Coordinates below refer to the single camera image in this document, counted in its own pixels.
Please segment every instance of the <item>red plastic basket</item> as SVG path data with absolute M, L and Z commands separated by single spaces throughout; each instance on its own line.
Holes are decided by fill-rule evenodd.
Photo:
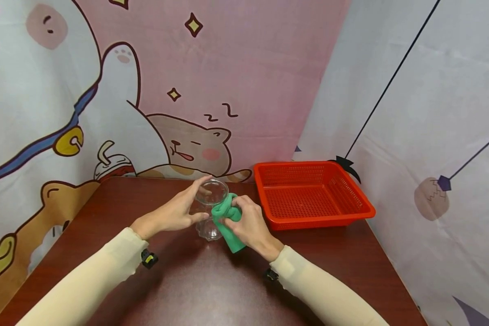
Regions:
M 345 226 L 375 216 L 375 208 L 335 162 L 272 162 L 254 167 L 272 230 Z

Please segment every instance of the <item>fabric curtain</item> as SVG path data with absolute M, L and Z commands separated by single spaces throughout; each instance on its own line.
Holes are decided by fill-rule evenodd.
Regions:
M 429 325 L 489 326 L 489 0 L 354 0 L 293 159 L 336 160 Z
M 0 0 L 0 311 L 108 178 L 289 160 L 348 4 Z

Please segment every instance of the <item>green cloth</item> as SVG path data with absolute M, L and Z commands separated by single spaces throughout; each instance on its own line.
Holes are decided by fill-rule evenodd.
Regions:
M 216 205 L 212 209 L 212 218 L 215 225 L 225 238 L 226 244 L 230 248 L 232 254 L 237 253 L 237 251 L 246 247 L 244 243 L 228 227 L 219 223 L 219 220 L 227 217 L 234 222 L 239 222 L 241 220 L 241 209 L 232 206 L 232 199 L 237 197 L 235 193 L 229 193 L 228 196 L 223 200 L 222 203 Z

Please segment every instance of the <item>brown table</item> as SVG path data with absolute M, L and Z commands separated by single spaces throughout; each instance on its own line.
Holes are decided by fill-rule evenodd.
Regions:
M 188 185 L 122 177 L 104 182 L 1 313 L 0 326 L 14 325 L 104 243 Z M 255 184 L 229 188 L 259 202 Z M 275 236 L 347 284 L 390 325 L 426 325 L 365 221 Z M 321 325 L 278 282 L 263 280 L 268 264 L 250 248 L 231 254 L 224 240 L 207 243 L 191 227 L 158 234 L 149 249 L 158 263 L 151 270 L 140 266 L 89 325 Z

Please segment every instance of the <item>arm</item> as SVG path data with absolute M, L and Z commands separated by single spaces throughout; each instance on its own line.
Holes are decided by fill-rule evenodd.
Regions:
M 326 325 L 388 325 L 357 293 L 284 246 L 270 263 L 279 282 L 306 303 Z
M 221 222 L 269 261 L 283 288 L 306 303 L 326 325 L 388 325 L 352 289 L 274 238 L 266 227 L 261 207 L 248 196 L 235 198 L 233 205 L 241 207 L 241 220 Z
M 56 284 L 17 325 L 86 323 L 107 294 L 135 273 L 141 251 L 148 246 L 146 240 L 160 231 L 181 230 L 209 217 L 188 212 L 199 186 L 210 178 L 197 179 L 165 205 L 136 219 Z
M 134 274 L 147 241 L 127 227 L 49 291 L 17 325 L 83 325 Z

